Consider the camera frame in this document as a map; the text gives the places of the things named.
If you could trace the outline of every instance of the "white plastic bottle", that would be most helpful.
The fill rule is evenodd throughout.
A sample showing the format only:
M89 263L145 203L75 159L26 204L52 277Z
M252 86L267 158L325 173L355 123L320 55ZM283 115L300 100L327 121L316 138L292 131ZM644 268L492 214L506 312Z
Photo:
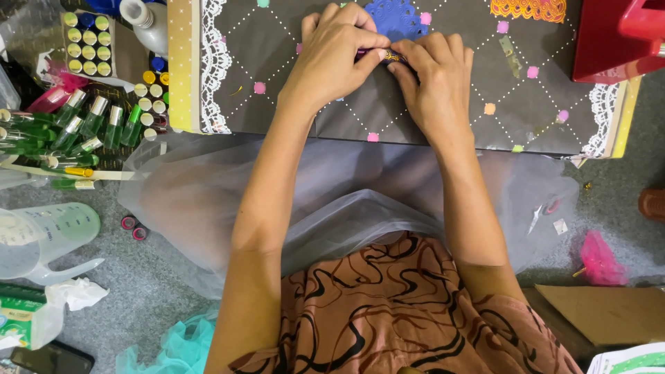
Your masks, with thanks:
M166 5L144 3L141 0L122 0L120 14L134 26L134 33L147 49L168 58Z

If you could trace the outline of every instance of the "blue bottle cap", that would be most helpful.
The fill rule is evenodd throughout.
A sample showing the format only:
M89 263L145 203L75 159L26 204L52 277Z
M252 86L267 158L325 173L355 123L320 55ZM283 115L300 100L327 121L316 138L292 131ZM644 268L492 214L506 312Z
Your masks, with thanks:
M91 13L81 13L78 15L78 22L85 27L94 26L94 15Z
M162 69L164 68L164 59L161 57L153 57L150 61L150 64L152 65L153 69L162 72Z

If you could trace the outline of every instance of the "orange dot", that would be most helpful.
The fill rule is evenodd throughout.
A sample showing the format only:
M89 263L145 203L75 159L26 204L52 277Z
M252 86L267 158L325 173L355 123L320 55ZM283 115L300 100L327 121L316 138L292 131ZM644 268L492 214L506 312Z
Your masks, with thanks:
M485 114L487 114L488 116L493 115L494 112L496 111L497 111L497 106L492 104L491 102L485 105Z

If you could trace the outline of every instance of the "white lace trim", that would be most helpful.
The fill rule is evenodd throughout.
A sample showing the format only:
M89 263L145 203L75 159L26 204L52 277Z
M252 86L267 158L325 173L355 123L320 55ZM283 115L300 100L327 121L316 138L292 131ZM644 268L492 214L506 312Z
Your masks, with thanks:
M619 84L617 83L615 85L596 84L589 92L591 110L598 124L598 132L591 136L587 145L582 147L582 154L588 158L600 157L605 151L618 91Z
M231 66L226 43L221 41L221 32L215 28L215 18L221 13L223 4L226 0L203 0L201 18L201 130L212 134L231 134L214 99L221 81L226 78L226 70Z

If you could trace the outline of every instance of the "green box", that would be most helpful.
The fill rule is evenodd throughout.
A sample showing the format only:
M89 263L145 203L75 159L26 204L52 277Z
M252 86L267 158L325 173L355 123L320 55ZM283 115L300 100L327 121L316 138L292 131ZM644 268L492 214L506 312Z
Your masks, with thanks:
M33 315L46 304L44 291L9 283L0 283L0 339L7 334L20 335L23 347L31 348Z

